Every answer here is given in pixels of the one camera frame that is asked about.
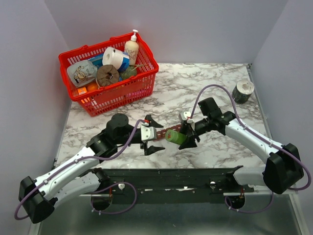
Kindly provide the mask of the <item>green pill bottle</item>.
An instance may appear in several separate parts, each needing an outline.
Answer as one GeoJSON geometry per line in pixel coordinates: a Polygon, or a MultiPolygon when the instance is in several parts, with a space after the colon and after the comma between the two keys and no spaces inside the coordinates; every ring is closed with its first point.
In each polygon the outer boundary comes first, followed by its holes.
{"type": "Polygon", "coordinates": [[[177,145],[181,145],[185,140],[187,136],[185,134],[182,134],[175,130],[168,130],[165,134],[165,139],[168,142],[175,143],[177,145]]]}

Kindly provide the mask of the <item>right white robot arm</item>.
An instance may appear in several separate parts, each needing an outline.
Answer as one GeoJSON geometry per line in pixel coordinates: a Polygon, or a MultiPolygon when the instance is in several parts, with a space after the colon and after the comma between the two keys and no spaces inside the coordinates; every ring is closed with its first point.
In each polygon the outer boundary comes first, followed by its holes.
{"type": "Polygon", "coordinates": [[[179,114],[180,133],[184,136],[179,149],[197,147],[200,135],[218,131],[242,144],[265,163],[264,167],[235,168],[225,179],[225,187],[229,191],[235,192],[244,185],[253,185],[266,186],[282,194],[303,178],[299,152],[293,144],[283,145],[250,129],[233,112],[223,113],[213,98],[204,99],[198,105],[205,117],[200,121],[194,122],[190,112],[179,114]]]}

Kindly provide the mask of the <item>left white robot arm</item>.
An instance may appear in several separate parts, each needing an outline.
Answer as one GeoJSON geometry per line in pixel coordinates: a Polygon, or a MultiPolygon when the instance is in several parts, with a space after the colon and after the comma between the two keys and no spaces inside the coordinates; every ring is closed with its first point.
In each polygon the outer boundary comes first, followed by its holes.
{"type": "Polygon", "coordinates": [[[129,124],[125,114],[115,114],[107,122],[106,128],[91,140],[75,156],[52,171],[33,179],[29,176],[20,182],[19,205],[14,212],[18,216],[20,208],[24,208],[26,216],[32,223],[39,223],[48,218],[61,201],[63,187],[87,170],[117,158],[130,144],[140,144],[145,155],[161,151],[160,147],[147,147],[147,142],[157,139],[157,129],[163,126],[153,120],[151,115],[129,124]]]}

